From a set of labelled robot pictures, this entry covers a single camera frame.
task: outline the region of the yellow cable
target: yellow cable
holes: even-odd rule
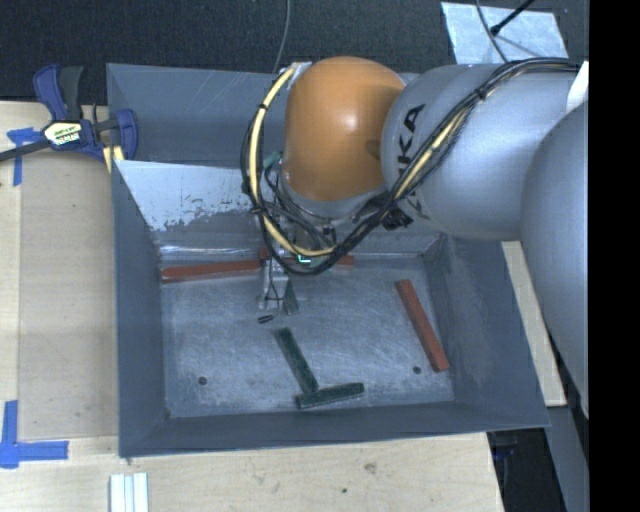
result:
[[[249,138],[249,187],[250,187],[250,190],[251,190],[251,195],[253,196],[253,198],[254,198],[254,200],[255,200],[255,202],[257,204],[260,203],[260,193],[259,193],[260,192],[260,188],[259,188],[260,185],[259,185],[259,179],[258,179],[258,164],[257,164],[257,162],[258,162],[258,139],[259,139],[259,134],[260,134],[260,128],[262,126],[262,123],[264,122],[264,118],[265,118],[265,115],[267,113],[267,109],[269,108],[269,106],[273,102],[273,100],[276,97],[276,95],[278,94],[278,92],[280,92],[280,89],[282,89],[284,84],[289,80],[289,78],[291,78],[291,76],[293,75],[293,73],[297,69],[297,66],[298,66],[297,64],[292,64],[291,66],[289,66],[289,68],[287,68],[287,70],[285,70],[278,77],[278,79],[276,80],[274,85],[271,87],[271,89],[267,93],[267,96],[264,98],[264,101],[262,102],[262,104],[266,108],[260,108],[258,110],[258,113],[256,114],[255,121],[253,123],[251,136]],[[413,170],[411,171],[409,176],[407,176],[404,179],[402,185],[400,186],[400,188],[396,192],[396,195],[394,196],[394,199],[397,199],[398,197],[400,197],[402,195],[402,193],[410,186],[411,182],[418,175],[418,173],[424,167],[424,165],[429,161],[429,159],[431,158],[433,153],[440,148],[440,146],[442,145],[444,140],[449,136],[449,134],[454,132],[463,123],[464,119],[466,118],[466,114],[467,114],[466,111],[458,113],[456,115],[456,117],[454,117],[451,120],[451,122],[442,130],[442,132],[438,135],[438,137],[433,142],[431,147],[427,151],[425,151],[425,153],[420,157],[420,159],[416,163],[415,167],[413,168]],[[291,243],[289,240],[287,240],[287,238],[285,238],[280,233],[280,231],[273,224],[273,222],[271,222],[271,219],[269,219],[269,217],[267,217],[264,214],[261,214],[261,215],[262,215],[262,218],[264,220],[264,226],[265,226],[266,230],[269,232],[269,234],[284,249],[286,249],[287,251],[289,251],[292,254],[298,254],[300,256],[305,256],[307,258],[315,258],[315,257],[321,257],[321,256],[328,256],[336,248],[336,246],[332,246],[332,247],[328,247],[326,249],[309,250],[309,249],[304,249],[302,247],[299,247],[299,246]]]
[[[464,114],[465,114],[465,111],[458,113],[451,120],[451,122],[442,130],[440,135],[436,137],[436,140],[433,141],[433,144],[431,145],[431,147],[429,147],[429,149],[425,151],[424,154],[418,159],[416,166],[413,168],[411,173],[403,181],[402,185],[396,192],[396,195],[393,197],[394,200],[398,199],[402,195],[402,193],[409,187],[409,185],[411,185],[411,182],[413,181],[413,179],[420,172],[420,170],[425,166],[425,164],[429,161],[433,153],[442,145],[442,143],[449,136],[449,134],[455,131],[462,124],[465,118]]]
[[[297,68],[297,64],[292,64],[286,71],[284,71],[276,80],[273,87],[267,93],[267,96],[264,98],[262,104],[269,108],[273,99],[276,97],[280,89],[284,86],[284,84],[289,80],[289,78],[293,75]],[[253,195],[256,203],[260,203],[260,194],[259,194],[259,180],[258,180],[258,138],[260,134],[260,127],[264,122],[264,117],[266,115],[266,109],[261,108],[258,110],[256,114],[256,119],[253,123],[253,128],[251,131],[251,137],[249,139],[249,186],[251,189],[251,194]],[[317,251],[312,251],[308,249],[303,249],[302,247],[298,247],[295,244],[292,244],[287,240],[282,234],[278,231],[278,229],[273,225],[271,220],[263,215],[264,225],[269,234],[287,251],[293,254],[299,254],[301,256],[305,256],[307,258],[315,258],[319,256],[328,256],[333,252],[335,246],[328,247],[326,249],[321,249]]]

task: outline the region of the clamp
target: clamp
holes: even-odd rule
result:
[[[38,101],[47,107],[51,122],[40,131],[44,137],[42,140],[0,153],[0,162],[45,148],[73,151],[105,162],[107,148],[100,140],[100,132],[113,128],[119,128],[119,145],[124,158],[134,157],[138,147],[138,129],[132,110],[118,110],[115,119],[100,123],[95,119],[95,111],[93,122],[83,119],[78,104],[78,83],[83,70],[81,66],[63,68],[59,64],[50,64],[34,75],[33,86]]]

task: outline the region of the gray bin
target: gray bin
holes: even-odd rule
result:
[[[498,243],[376,230],[352,269],[293,277],[299,313],[264,325],[258,274],[160,283],[163,265],[250,259],[263,245],[235,168],[272,80],[108,67],[110,110],[133,109],[140,129],[136,160],[112,172],[120,455],[547,426]],[[286,92],[268,115],[265,154],[282,146],[285,102]],[[449,358],[445,372],[431,369],[394,289],[405,278]],[[365,395],[297,410],[300,390],[272,335],[283,326],[321,387],[359,381]]]

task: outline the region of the black floor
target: black floor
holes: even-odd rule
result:
[[[481,3],[513,8],[520,1]],[[85,66],[79,99],[98,104],[107,101],[107,62],[270,72],[285,5],[286,0],[2,2],[0,98],[34,99],[32,76],[52,62]],[[420,73],[455,62],[440,2],[292,0],[291,5],[283,64],[355,55]],[[553,11],[569,57],[588,57],[589,0],[538,0],[531,9]],[[542,430],[490,439],[500,445],[496,466],[507,512],[565,510]]]

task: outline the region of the bin floor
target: bin floor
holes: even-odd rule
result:
[[[394,282],[411,279],[431,313],[420,256],[357,260],[319,276],[293,276],[300,310],[258,317],[261,274],[162,288],[167,408],[173,417],[291,411],[301,392],[273,331],[293,332],[320,387],[362,382],[363,397],[323,408],[453,400],[450,372],[436,374]]]

